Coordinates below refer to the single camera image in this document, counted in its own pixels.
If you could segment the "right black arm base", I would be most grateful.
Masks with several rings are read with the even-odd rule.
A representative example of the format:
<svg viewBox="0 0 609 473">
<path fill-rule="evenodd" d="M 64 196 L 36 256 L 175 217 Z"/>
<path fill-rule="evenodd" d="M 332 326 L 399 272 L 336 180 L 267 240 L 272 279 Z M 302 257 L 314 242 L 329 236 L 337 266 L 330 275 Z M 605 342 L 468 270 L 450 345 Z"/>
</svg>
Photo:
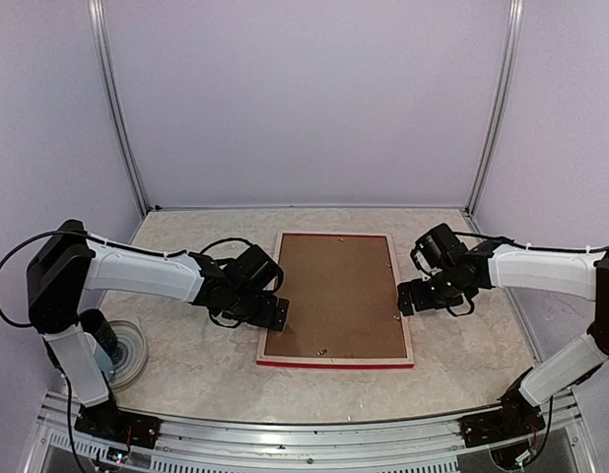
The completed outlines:
<svg viewBox="0 0 609 473">
<path fill-rule="evenodd" d="M 467 448 L 531 435 L 546 428 L 538 405 L 531 405 L 511 386 L 500 398 L 500 407 L 481 414 L 464 416 L 459 428 Z"/>
</svg>

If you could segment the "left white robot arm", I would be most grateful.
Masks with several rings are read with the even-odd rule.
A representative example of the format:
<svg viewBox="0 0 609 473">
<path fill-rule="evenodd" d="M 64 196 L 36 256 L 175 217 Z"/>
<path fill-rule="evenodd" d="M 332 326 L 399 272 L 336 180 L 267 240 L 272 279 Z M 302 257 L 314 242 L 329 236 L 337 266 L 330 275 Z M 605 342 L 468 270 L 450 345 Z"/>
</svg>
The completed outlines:
<svg viewBox="0 0 609 473">
<path fill-rule="evenodd" d="M 127 428 L 92 349 L 78 307 L 84 291 L 117 291 L 165 297 L 207 309 L 232 327 L 243 323 L 281 331 L 289 303 L 268 286 L 280 287 L 284 272 L 258 245 L 235 258 L 206 252 L 156 252 L 88 233 L 68 220 L 44 234 L 46 244 L 27 268 L 29 319 L 42 336 L 90 424 L 109 439 Z"/>
</svg>

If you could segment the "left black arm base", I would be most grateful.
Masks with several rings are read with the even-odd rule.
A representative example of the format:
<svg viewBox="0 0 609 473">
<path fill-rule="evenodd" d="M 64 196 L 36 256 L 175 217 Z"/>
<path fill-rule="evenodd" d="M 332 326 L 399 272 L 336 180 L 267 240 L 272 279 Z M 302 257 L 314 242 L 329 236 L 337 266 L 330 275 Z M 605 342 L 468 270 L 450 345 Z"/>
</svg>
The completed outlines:
<svg viewBox="0 0 609 473">
<path fill-rule="evenodd" d="M 81 407 L 75 429 L 129 447 L 154 449 L 161 423 L 158 417 L 122 410 L 114 399 L 108 399 L 93 407 Z"/>
</svg>

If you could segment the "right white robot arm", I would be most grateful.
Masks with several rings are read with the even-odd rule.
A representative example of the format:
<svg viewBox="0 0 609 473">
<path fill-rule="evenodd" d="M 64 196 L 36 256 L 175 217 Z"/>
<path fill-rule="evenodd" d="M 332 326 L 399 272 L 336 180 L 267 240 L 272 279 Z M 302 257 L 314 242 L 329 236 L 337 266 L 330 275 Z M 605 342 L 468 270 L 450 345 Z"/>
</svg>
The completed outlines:
<svg viewBox="0 0 609 473">
<path fill-rule="evenodd" d="M 584 334 L 516 380 L 501 398 L 493 427 L 516 436 L 536 408 L 562 389 L 586 379 L 609 361 L 609 244 L 597 248 L 556 248 L 521 244 L 504 236 L 479 236 L 468 247 L 464 232 L 439 224 L 417 239 L 410 258 L 421 277 L 397 287 L 405 316 L 457 307 L 475 308 L 482 290 L 516 288 L 571 295 L 594 304 Z"/>
</svg>

